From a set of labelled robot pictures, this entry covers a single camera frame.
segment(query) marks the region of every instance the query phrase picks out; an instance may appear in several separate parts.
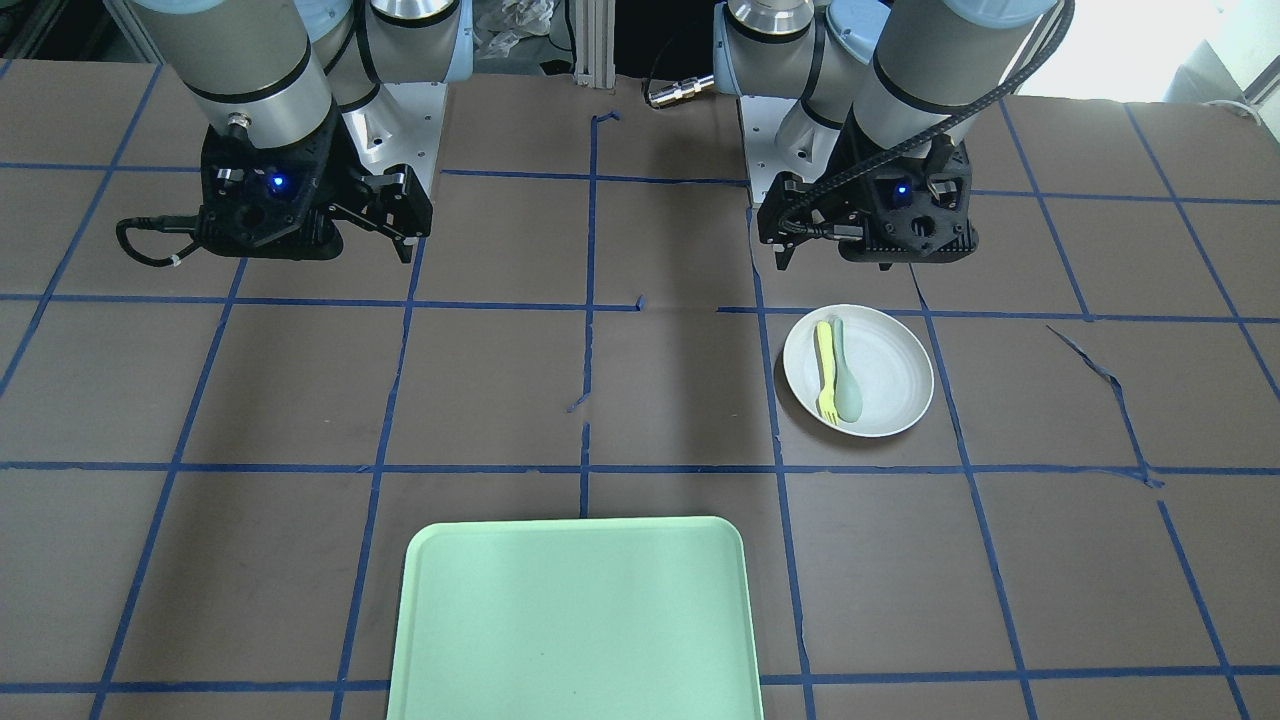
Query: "yellow fork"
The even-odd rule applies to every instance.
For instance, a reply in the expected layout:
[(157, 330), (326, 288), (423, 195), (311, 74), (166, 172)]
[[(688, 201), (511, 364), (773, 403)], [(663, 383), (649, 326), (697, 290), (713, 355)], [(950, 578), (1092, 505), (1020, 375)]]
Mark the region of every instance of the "yellow fork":
[(815, 328), (818, 336), (818, 359), (822, 361), (822, 389), (818, 392), (818, 413), (832, 425), (840, 423), (836, 413), (836, 345), (832, 341), (831, 323), (819, 320)]

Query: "green spoon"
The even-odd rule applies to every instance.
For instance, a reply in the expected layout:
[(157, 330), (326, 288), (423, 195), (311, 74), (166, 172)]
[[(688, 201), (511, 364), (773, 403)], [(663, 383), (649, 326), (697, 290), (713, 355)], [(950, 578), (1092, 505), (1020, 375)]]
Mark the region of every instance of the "green spoon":
[(863, 391), (858, 387), (854, 370), (845, 357), (845, 323), (840, 318), (831, 319), (831, 333), (836, 346), (836, 413), (846, 423), (856, 423), (863, 415)]

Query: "fork handle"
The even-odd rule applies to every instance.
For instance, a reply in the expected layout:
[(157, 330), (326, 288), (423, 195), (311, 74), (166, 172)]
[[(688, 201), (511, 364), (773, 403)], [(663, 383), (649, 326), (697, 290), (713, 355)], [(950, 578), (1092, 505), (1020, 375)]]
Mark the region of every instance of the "fork handle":
[(836, 346), (831, 336), (831, 323), (819, 320), (818, 359), (822, 361), (822, 389), (836, 387)]

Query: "metal connector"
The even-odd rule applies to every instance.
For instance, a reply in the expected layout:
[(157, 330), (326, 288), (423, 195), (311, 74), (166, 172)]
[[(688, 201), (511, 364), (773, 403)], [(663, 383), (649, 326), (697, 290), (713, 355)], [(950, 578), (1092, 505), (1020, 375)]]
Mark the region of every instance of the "metal connector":
[(716, 76), (701, 76), (682, 79), (677, 83), (668, 85), (667, 87), (659, 87), (658, 90), (650, 92), (649, 104), (654, 108), (666, 108), (667, 105), (678, 102), (686, 97), (692, 97), (714, 85)]

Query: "white plate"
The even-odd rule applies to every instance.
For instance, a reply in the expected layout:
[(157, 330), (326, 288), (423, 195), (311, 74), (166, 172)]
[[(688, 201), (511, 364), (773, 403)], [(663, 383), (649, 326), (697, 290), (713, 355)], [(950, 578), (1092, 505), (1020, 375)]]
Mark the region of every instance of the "white plate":
[[(831, 424), (818, 413), (822, 380), (814, 327), (837, 316), (845, 323), (845, 357), (863, 392), (863, 414), (855, 423)], [(861, 305), (828, 305), (801, 318), (782, 348), (782, 366), (800, 405), (819, 423), (850, 436), (900, 433), (933, 401), (933, 364), (920, 340), (902, 323)]]

